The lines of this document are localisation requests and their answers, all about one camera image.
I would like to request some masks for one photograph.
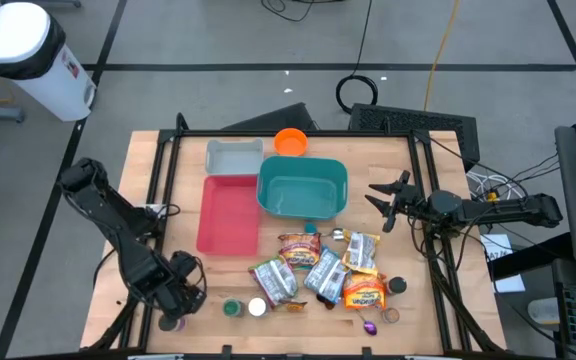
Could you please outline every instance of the orange bowl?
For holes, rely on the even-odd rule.
[[[308,148],[308,138],[298,129],[283,129],[275,135],[274,146],[279,155],[301,156]]]

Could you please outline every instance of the green lid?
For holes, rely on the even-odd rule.
[[[241,302],[235,299],[228,299],[224,302],[224,315],[239,316],[241,314]]]

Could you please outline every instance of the teal plastic bin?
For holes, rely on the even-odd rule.
[[[346,207],[348,171],[333,159],[272,156],[261,164],[257,201],[276,216],[332,219]]]

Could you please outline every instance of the white cap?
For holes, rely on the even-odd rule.
[[[33,56],[50,30],[50,16],[39,5],[14,2],[0,7],[0,64]]]
[[[248,303],[248,312],[252,316],[261,316],[266,313],[266,302],[262,298],[254,298]]]

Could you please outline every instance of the chip bag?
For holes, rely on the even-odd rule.
[[[297,295],[297,279],[281,255],[249,267],[248,272],[264,290],[272,308]]]
[[[321,234],[283,234],[280,235],[283,256],[293,270],[312,269],[319,261],[321,253]]]
[[[341,262],[353,271],[377,275],[375,251],[379,236],[344,230],[344,239],[348,242],[348,249]]]
[[[386,286],[383,274],[364,274],[353,272],[344,282],[344,305],[346,309],[365,309],[386,307]]]
[[[323,246],[319,262],[310,270],[304,285],[333,304],[339,302],[344,277],[348,269],[341,264],[339,255]]]

